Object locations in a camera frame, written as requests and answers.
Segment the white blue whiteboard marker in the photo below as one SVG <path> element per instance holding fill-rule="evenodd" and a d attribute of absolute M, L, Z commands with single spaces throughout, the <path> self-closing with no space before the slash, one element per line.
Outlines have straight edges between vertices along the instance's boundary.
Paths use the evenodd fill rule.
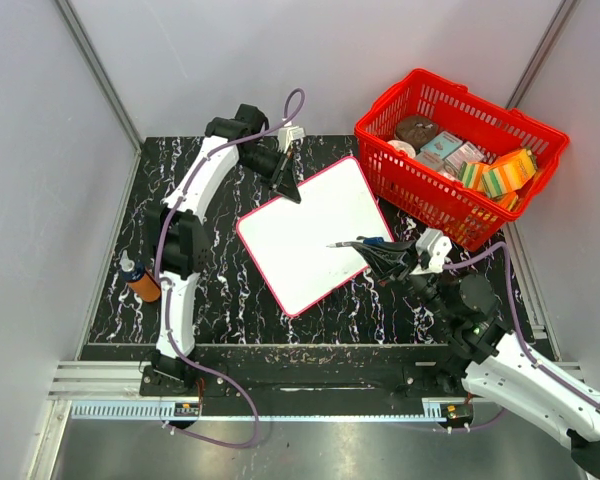
<path fill-rule="evenodd" d="M 383 237 L 363 237 L 360 236 L 356 240 L 353 241 L 341 241 L 328 244 L 328 248 L 344 248 L 344 247 L 354 247 L 356 245 L 379 245 L 384 243 L 385 240 Z"/>

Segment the pink framed whiteboard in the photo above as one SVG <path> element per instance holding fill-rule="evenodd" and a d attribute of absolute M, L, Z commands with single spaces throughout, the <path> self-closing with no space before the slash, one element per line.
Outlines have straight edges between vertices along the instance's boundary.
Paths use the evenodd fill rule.
<path fill-rule="evenodd" d="M 358 160 L 344 157 L 299 185 L 301 202 L 273 199 L 239 219 L 236 230 L 285 315 L 302 314 L 367 268 L 338 242 L 391 241 Z"/>

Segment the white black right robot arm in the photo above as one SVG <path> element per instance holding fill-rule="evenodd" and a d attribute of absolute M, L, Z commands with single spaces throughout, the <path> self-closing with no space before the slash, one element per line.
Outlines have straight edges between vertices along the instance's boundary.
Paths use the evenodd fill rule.
<path fill-rule="evenodd" d="M 448 238 L 359 237 L 351 246 L 380 283 L 403 286 L 433 314 L 451 350 L 431 380 L 440 392 L 456 396 L 464 390 L 500 405 L 550 435 L 600 479 L 600 391 L 537 352 L 517 319 L 499 318 L 500 301 L 486 277 L 451 273 Z"/>

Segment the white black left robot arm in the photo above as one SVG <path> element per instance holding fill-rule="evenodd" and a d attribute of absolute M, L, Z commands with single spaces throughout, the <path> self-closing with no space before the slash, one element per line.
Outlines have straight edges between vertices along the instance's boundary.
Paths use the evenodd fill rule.
<path fill-rule="evenodd" d="M 188 394 L 197 381 L 185 359 L 195 347 L 195 290 L 210 256 L 204 229 L 210 201 L 227 174 L 241 165 L 272 193 L 300 203 L 294 155 L 304 131 L 293 123 L 296 114 L 286 109 L 282 122 L 271 126 L 261 110 L 242 104 L 232 118 L 214 118 L 182 181 L 146 213 L 147 243 L 161 287 L 160 333 L 149 380 L 162 381 L 175 395 Z"/>

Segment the yellow green sponge pack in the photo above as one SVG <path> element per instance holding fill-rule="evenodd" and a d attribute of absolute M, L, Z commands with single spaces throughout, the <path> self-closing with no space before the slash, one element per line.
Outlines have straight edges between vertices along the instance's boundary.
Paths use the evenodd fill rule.
<path fill-rule="evenodd" d="M 489 170 L 484 162 L 465 162 L 458 173 L 458 180 L 467 189 L 483 193 L 485 191 L 482 177 Z"/>

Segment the white tape roll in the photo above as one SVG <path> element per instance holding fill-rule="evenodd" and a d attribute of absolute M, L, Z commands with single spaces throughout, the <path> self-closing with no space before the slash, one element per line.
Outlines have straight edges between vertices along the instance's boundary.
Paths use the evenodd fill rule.
<path fill-rule="evenodd" d="M 415 158 L 417 155 L 416 149 L 408 142 L 392 139 L 388 144 L 396 151 L 406 154 L 409 158 Z"/>

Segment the red plastic shopping basket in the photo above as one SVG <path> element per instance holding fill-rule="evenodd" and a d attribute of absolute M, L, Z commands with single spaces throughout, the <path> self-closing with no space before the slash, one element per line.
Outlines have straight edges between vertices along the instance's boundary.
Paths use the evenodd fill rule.
<path fill-rule="evenodd" d="M 398 123 L 421 115 L 440 130 L 477 146 L 488 162 L 527 147 L 538 173 L 508 211 L 389 145 Z M 548 185 L 570 143 L 567 134 L 517 109 L 507 110 L 424 69 L 414 69 L 386 90 L 356 123 L 358 161 L 372 191 L 459 246 L 475 251 L 504 224 L 516 221 Z"/>

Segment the teal small box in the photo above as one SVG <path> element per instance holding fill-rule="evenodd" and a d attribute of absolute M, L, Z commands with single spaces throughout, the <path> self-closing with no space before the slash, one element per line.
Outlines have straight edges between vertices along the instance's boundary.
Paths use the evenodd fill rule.
<path fill-rule="evenodd" d="M 463 145 L 463 140 L 448 131 L 442 131 L 427 142 L 421 152 L 428 152 L 445 159 Z"/>

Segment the pink white small box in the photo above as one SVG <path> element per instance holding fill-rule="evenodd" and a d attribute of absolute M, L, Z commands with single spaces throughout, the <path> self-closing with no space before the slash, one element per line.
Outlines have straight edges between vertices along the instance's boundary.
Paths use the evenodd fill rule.
<path fill-rule="evenodd" d="M 471 142 L 465 142 L 444 159 L 444 170 L 457 176 L 466 163 L 483 160 L 484 154 Z"/>

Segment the brown round item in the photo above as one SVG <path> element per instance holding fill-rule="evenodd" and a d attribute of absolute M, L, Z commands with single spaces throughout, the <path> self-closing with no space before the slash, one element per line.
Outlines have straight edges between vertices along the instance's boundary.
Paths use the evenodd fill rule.
<path fill-rule="evenodd" d="M 396 125 L 394 137 L 396 140 L 406 142 L 418 150 L 437 135 L 438 129 L 438 124 L 429 118 L 411 115 Z"/>

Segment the orange sponge pack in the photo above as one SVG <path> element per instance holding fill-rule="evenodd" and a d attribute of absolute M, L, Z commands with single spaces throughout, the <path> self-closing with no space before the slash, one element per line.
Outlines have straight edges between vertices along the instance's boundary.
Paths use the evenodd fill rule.
<path fill-rule="evenodd" d="M 536 156 L 530 149 L 518 149 L 499 157 L 481 175 L 481 184 L 489 198 L 517 192 L 537 172 Z"/>

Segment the orange spray bottle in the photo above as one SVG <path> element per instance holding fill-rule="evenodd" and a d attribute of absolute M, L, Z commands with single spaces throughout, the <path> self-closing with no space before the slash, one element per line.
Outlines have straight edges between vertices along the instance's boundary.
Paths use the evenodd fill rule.
<path fill-rule="evenodd" d="M 153 303 L 160 299 L 161 288 L 141 261 L 131 259 L 123 250 L 118 266 L 126 284 L 143 302 Z"/>

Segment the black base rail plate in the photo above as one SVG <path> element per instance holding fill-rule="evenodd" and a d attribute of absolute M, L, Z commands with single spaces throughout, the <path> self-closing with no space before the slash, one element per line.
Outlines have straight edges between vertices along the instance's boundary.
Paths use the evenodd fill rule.
<path fill-rule="evenodd" d="M 199 369 L 153 348 L 140 358 L 141 392 L 238 397 L 228 380 L 256 398 L 271 394 L 371 394 L 401 401 L 461 396 L 470 360 L 442 345 L 211 345 L 194 349 Z"/>

